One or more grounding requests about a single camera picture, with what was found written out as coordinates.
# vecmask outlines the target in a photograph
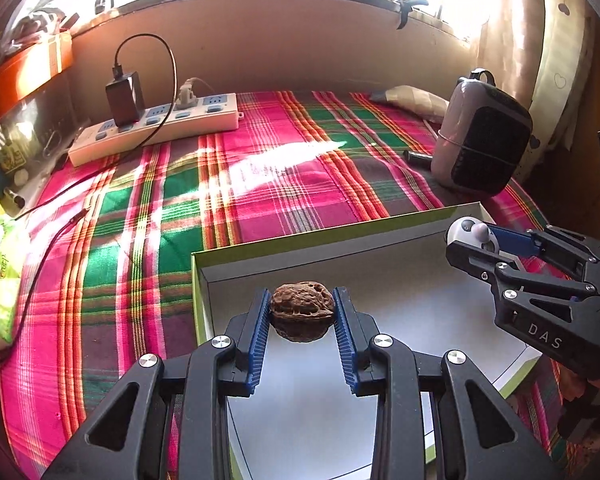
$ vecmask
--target triangular cutout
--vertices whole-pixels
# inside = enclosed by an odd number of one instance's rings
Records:
[[[469,395],[471,409],[474,412],[480,446],[489,449],[506,442],[512,442],[516,437],[515,432],[491,403],[489,397],[480,389],[480,386],[473,381],[467,381],[466,392]]]
[[[112,451],[121,451],[125,447],[126,433],[131,422],[138,390],[138,383],[129,383],[126,386],[125,391],[88,435],[90,444]]]

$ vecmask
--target pillow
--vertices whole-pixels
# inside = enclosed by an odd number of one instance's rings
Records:
[[[397,86],[385,92],[373,92],[369,100],[391,104],[433,123],[442,123],[446,107],[449,106],[449,101],[442,97],[407,85]]]

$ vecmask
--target white plug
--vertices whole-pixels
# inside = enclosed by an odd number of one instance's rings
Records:
[[[193,93],[193,81],[195,78],[187,79],[180,87],[180,95],[176,99],[176,110],[191,108],[198,102],[198,98]]]

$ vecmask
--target orange shelf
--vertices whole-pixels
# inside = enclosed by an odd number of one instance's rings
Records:
[[[61,32],[9,58],[0,66],[0,119],[21,99],[73,62],[68,32]]]

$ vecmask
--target blue gripper pad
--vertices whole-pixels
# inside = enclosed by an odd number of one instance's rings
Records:
[[[347,317],[337,288],[332,292],[333,301],[336,304],[336,339],[338,341],[338,350],[340,351],[340,361],[342,362],[342,371],[344,380],[351,388],[351,393],[355,394],[358,389],[358,367],[357,356],[353,346],[353,339],[347,323]]]
[[[253,393],[260,383],[264,351],[267,347],[267,336],[269,335],[269,301],[271,293],[266,290],[262,295],[260,312],[253,330],[251,343],[249,344],[249,370],[247,372],[246,386]]]

